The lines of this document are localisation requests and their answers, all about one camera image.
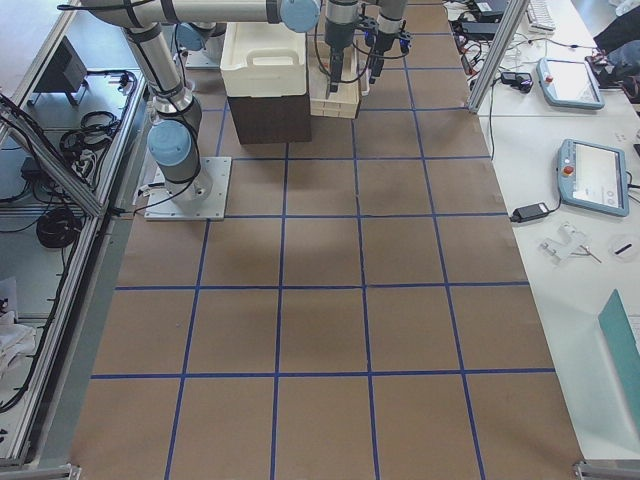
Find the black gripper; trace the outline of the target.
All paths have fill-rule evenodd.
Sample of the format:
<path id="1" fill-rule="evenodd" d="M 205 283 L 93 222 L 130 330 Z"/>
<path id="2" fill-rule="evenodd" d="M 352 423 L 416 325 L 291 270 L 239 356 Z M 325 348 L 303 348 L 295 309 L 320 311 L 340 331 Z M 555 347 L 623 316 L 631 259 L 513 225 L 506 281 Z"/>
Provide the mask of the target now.
<path id="1" fill-rule="evenodd" d="M 396 41 L 399 42 L 402 54 L 407 54 L 411 45 L 411 34 L 405 29 L 403 18 L 378 17 L 374 30 L 372 53 L 369 55 L 369 84 L 373 85 L 380 77 L 384 67 L 384 54 L 388 52 Z"/>
<path id="2" fill-rule="evenodd" d="M 327 97 L 336 93 L 341 82 L 344 52 L 353 41 L 359 20 L 357 2 L 328 2 L 325 10 L 325 42 L 329 45 Z"/>

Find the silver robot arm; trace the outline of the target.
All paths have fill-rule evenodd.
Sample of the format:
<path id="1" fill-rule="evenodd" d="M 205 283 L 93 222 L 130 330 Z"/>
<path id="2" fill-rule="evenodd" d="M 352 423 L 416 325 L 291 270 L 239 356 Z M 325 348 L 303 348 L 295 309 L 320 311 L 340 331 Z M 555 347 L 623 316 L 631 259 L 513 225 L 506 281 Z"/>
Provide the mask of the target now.
<path id="1" fill-rule="evenodd" d="M 372 53 L 369 56 L 369 84 L 373 85 L 380 77 L 384 67 L 385 54 L 392 49 L 395 42 L 399 43 L 402 55 L 407 55 L 410 49 L 411 34 L 406 31 L 404 19 L 407 0 L 375 1 L 379 7 L 377 30 L 374 34 Z"/>
<path id="2" fill-rule="evenodd" d="M 77 11 L 123 31 L 153 94 L 159 119 L 147 146 L 162 171 L 170 200 L 195 202 L 211 190 L 198 146 L 201 105 L 187 87 L 162 33 L 162 24 L 283 25 L 295 34 L 315 28 L 317 1 L 81 1 Z M 310 101 L 292 97 L 231 97 L 241 144 L 305 142 L 311 138 Z"/>

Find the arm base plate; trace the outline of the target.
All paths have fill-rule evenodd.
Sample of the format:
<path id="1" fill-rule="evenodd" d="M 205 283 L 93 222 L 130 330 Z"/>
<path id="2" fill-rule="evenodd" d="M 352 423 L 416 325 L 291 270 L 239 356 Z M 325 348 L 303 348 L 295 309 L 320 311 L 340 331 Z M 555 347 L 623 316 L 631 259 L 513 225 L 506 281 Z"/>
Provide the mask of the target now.
<path id="1" fill-rule="evenodd" d="M 185 67 L 187 69 L 219 69 L 222 52 L 220 50 L 206 50 L 187 52 Z"/>
<path id="2" fill-rule="evenodd" d="M 225 217 L 232 169 L 231 157 L 202 157 L 201 171 L 193 183 L 180 195 L 182 187 L 166 184 L 160 168 L 155 169 L 154 183 L 149 192 L 151 206 L 143 211 L 149 221 L 220 221 Z"/>

